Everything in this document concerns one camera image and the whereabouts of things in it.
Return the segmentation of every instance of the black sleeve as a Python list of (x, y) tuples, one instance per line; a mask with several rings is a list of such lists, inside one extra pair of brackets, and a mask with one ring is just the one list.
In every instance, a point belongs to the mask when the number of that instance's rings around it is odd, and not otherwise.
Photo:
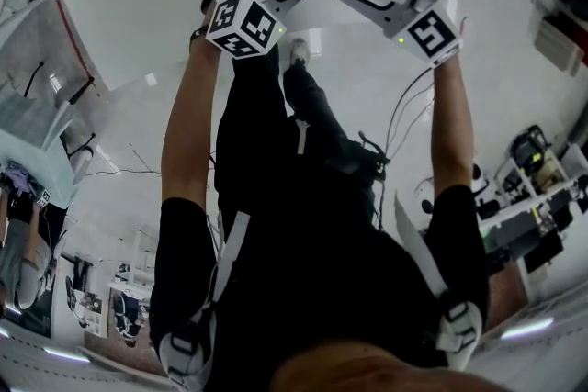
[(468, 187), (452, 186), (437, 198), (424, 240), (449, 290), (478, 306), (485, 324), (490, 308), (486, 253)]
[(181, 198), (165, 200), (149, 314), (155, 351), (175, 325), (186, 322), (202, 306), (215, 263), (202, 208)]

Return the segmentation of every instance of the person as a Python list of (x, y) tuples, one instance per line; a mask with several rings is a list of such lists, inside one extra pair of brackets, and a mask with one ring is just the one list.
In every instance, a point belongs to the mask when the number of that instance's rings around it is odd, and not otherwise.
[[(203, 354), (213, 355), (209, 377), (192, 381), (193, 390), (503, 390), (450, 370), (436, 349), (432, 334), (443, 306), (408, 252), (373, 227), (373, 194), (366, 190), (372, 172), (362, 173), (346, 152), (353, 145), (307, 71), (302, 40), (293, 42), (283, 83), (298, 122), (287, 117), (277, 48), (233, 62), (214, 184), (227, 243), (243, 214), (249, 222), (229, 282), (209, 304), (214, 343), (190, 322), (212, 299), (211, 277), (219, 275), (206, 194), (220, 56), (204, 38), (192, 41), (164, 141), (150, 322), (170, 377), (165, 348), (180, 331), (185, 341), (177, 348), (190, 352), (190, 343), (202, 342)], [(473, 129), (457, 56), (435, 70), (431, 157), (435, 209), (425, 242), (451, 292), (476, 306), (483, 322), (489, 283), (470, 190)]]
[(24, 169), (17, 173), (15, 165), (1, 175), (0, 184), (0, 316), (6, 307), (30, 308), (51, 290), (65, 242), (61, 234), (67, 210), (51, 204), (41, 208), (38, 184)]
[(129, 348), (137, 345), (137, 337), (145, 320), (140, 316), (139, 300), (120, 293), (113, 302), (115, 312), (115, 329), (124, 338)]
[(69, 276), (65, 278), (67, 306), (72, 311), (73, 316), (78, 320), (82, 329), (88, 326), (85, 321), (85, 310), (92, 307), (92, 301), (86, 293), (90, 266), (92, 266), (91, 263), (76, 258), (73, 265), (73, 281)]

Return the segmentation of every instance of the brown floor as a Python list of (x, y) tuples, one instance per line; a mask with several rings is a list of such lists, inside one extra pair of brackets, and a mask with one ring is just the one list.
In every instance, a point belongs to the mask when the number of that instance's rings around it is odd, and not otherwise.
[(490, 278), (490, 316), (486, 331), (510, 319), (527, 304), (525, 286), (518, 267), (516, 263), (509, 263), (500, 273)]
[(95, 353), (124, 364), (133, 369), (138, 369), (146, 373), (165, 376), (155, 351), (149, 346), (149, 322), (147, 322), (139, 332), (137, 345), (129, 348), (122, 336), (114, 327), (114, 310), (112, 308), (113, 291), (110, 290), (109, 315), (108, 315), (108, 338), (99, 338), (91, 333), (84, 335), (84, 346)]

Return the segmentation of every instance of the red line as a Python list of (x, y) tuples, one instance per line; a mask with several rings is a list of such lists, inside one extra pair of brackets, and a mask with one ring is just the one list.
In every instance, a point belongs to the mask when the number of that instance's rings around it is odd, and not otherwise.
[(85, 74), (87, 75), (87, 77), (89, 79), (90, 77), (92, 77), (92, 74), (90, 73), (90, 71), (88, 71), (88, 68), (84, 62), (84, 58), (82, 57), (82, 53), (80, 52), (80, 49), (77, 47), (77, 44), (75, 44), (74, 34), (72, 33), (72, 29), (70, 28), (70, 25), (67, 22), (67, 18), (65, 17), (65, 12), (63, 11), (63, 6), (62, 6), (62, 1), (56, 0), (55, 2), (57, 2), (57, 7), (59, 8), (59, 13), (62, 16), (63, 24), (65, 25), (65, 29), (67, 30), (67, 36), (70, 37), (70, 41), (72, 43), (72, 46), (75, 49), (75, 55), (77, 56), (78, 61), (82, 64), (82, 67), (85, 70)]

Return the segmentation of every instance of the shoe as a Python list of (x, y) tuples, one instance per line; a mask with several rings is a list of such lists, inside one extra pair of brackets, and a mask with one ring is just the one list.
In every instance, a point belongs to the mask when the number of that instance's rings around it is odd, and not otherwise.
[(294, 39), (290, 51), (290, 65), (302, 63), (303, 66), (306, 66), (310, 60), (311, 50), (308, 43), (302, 38)]

